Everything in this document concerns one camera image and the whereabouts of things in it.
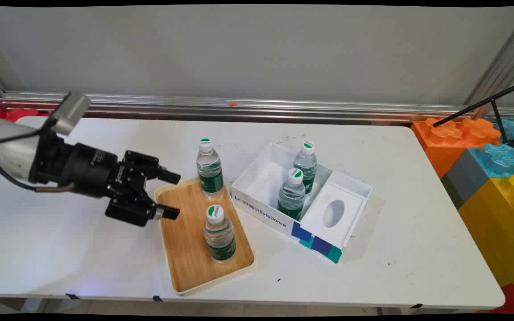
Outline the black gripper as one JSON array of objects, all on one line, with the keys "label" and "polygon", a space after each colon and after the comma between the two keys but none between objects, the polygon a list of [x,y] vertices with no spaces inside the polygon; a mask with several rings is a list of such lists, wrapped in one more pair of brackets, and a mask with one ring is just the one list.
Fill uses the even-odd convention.
[{"label": "black gripper", "polygon": [[[149,180],[160,180],[178,184],[180,175],[171,172],[159,164],[159,159],[127,150],[122,159],[125,167],[124,177],[135,190],[145,190]],[[108,185],[112,181],[112,172],[118,170],[120,163],[116,154],[84,144],[75,144],[67,153],[65,166],[61,170],[58,185],[73,185],[72,193],[92,197],[110,197],[112,192]],[[161,205],[151,199],[113,198],[105,211],[106,217],[145,227],[149,221],[161,218],[175,221],[180,209]]]}]

